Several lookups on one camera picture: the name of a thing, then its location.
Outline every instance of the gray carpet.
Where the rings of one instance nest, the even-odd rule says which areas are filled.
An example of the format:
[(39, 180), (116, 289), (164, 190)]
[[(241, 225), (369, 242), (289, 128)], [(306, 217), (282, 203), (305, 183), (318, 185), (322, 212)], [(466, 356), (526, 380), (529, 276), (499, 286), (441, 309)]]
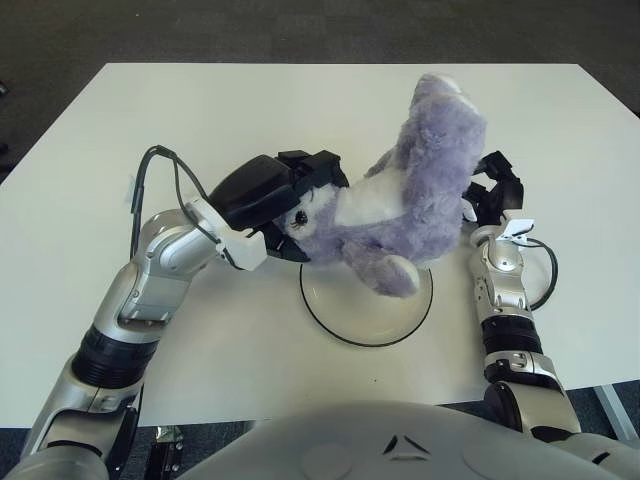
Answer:
[[(640, 111), (637, 0), (3, 0), (2, 170), (18, 162), (105, 62), (579, 63)], [(180, 86), (167, 95), (179, 95)], [(640, 384), (616, 388), (638, 429)], [(611, 435), (590, 389), (570, 392), (585, 431)], [(482, 404), (452, 406), (491, 418)], [(244, 423), (185, 426), (185, 466)], [(125, 478), (141, 478), (152, 430)], [(25, 431), (0, 429), (0, 477)]]

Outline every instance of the plush toy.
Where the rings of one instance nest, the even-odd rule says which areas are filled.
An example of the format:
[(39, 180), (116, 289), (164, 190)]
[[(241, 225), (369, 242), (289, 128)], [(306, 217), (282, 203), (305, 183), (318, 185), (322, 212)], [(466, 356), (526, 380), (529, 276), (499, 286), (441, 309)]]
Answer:
[(458, 245), (485, 126), (455, 81), (424, 75), (396, 146), (351, 187), (313, 188), (276, 224), (312, 263), (344, 261), (376, 292), (411, 296), (416, 265)]

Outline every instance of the wire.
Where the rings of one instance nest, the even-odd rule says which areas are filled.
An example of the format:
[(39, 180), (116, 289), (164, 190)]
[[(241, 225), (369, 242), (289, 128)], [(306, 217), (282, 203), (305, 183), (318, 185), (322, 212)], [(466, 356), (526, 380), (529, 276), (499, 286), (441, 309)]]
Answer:
[(515, 245), (518, 245), (519, 247), (524, 248), (544, 248), (549, 255), (549, 260), (551, 261), (551, 281), (549, 282), (549, 286), (547, 287), (547, 290), (542, 294), (542, 296), (537, 301), (531, 304), (531, 310), (533, 311), (537, 310), (542, 305), (547, 303), (547, 300), (549, 300), (549, 297), (551, 297), (551, 294), (556, 288), (556, 284), (558, 283), (558, 257), (556, 257), (556, 254), (553, 252), (551, 247), (549, 247), (544, 242), (541, 242), (540, 240), (536, 240), (535, 238), (528, 238), (527, 242), (535, 243), (535, 245), (528, 245), (519, 242), (513, 243)]
[(180, 157), (178, 157), (178, 155), (175, 152), (169, 150), (166, 147), (163, 147), (162, 145), (156, 145), (154, 147), (149, 148), (145, 152), (145, 154), (142, 157), (142, 160), (140, 161), (140, 165), (138, 167), (138, 173), (136, 174), (133, 199), (131, 200), (131, 213), (133, 214), (133, 224), (131, 226), (131, 243), (129, 246), (129, 258), (133, 258), (133, 256), (136, 254), (136, 251), (138, 250), (138, 240), (140, 238), (140, 223), (141, 223), (141, 217), (142, 217), (142, 204), (144, 202), (144, 180), (147, 175), (147, 169), (149, 168), (149, 163), (151, 162), (151, 159), (153, 159), (155, 156), (161, 156), (173, 162), (173, 169), (174, 169), (175, 183), (176, 183), (176, 196), (178, 197), (178, 203), (180, 205), (180, 209), (182, 210), (184, 215), (187, 217), (189, 222), (191, 222), (191, 224), (196, 229), (198, 229), (203, 235), (205, 235), (212, 242), (216, 244), (220, 243), (220, 240), (215, 238), (213, 235), (211, 235), (209, 232), (207, 232), (204, 228), (202, 228), (198, 224), (197, 219), (194, 217), (193, 213), (189, 212), (186, 209), (184, 205), (184, 201), (182, 200), (182, 194), (180, 192), (180, 175), (178, 172), (178, 167), (180, 167), (182, 171), (187, 174), (187, 176), (189, 177), (193, 185), (196, 187), (196, 190), (198, 190), (198, 194), (202, 198), (206, 199), (207, 194), (204, 188), (202, 187), (202, 184), (198, 180), (198, 177), (196, 177), (193, 171), (187, 166), (186, 163), (184, 163), (180, 159)]
[(200, 231), (200, 233), (202, 233), (205, 237), (207, 237), (209, 240), (211, 240), (216, 245), (218, 243), (220, 243), (219, 239), (217, 239), (216, 237), (211, 235), (209, 232), (207, 232), (204, 228), (202, 228), (198, 224), (198, 221), (194, 217), (193, 213), (191, 213), (185, 207), (184, 201), (182, 200), (182, 192), (180, 191), (180, 172), (178, 171), (178, 162), (176, 162), (175, 160), (173, 162), (173, 176), (174, 176), (175, 185), (176, 185), (176, 197), (178, 198), (178, 204), (180, 205), (180, 210), (182, 210), (182, 213), (184, 213), (185, 217), (187, 217), (189, 219), (189, 221), (191, 221), (192, 225), (195, 228), (197, 228)]

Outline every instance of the teddy bear eye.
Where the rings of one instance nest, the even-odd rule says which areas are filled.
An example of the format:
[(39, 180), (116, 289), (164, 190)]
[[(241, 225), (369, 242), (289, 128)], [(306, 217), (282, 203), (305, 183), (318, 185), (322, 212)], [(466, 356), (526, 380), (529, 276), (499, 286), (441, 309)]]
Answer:
[(296, 225), (301, 227), (302, 225), (306, 225), (308, 221), (309, 219), (307, 218), (307, 214), (304, 210), (298, 210), (296, 212)]

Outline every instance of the white plate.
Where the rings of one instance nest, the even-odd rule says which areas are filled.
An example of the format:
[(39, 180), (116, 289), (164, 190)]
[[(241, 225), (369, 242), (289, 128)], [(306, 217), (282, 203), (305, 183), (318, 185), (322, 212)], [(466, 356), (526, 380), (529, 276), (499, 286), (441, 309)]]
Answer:
[(302, 297), (318, 323), (347, 343), (383, 347), (415, 332), (433, 297), (430, 270), (418, 270), (420, 288), (409, 298), (378, 295), (344, 263), (300, 266)]

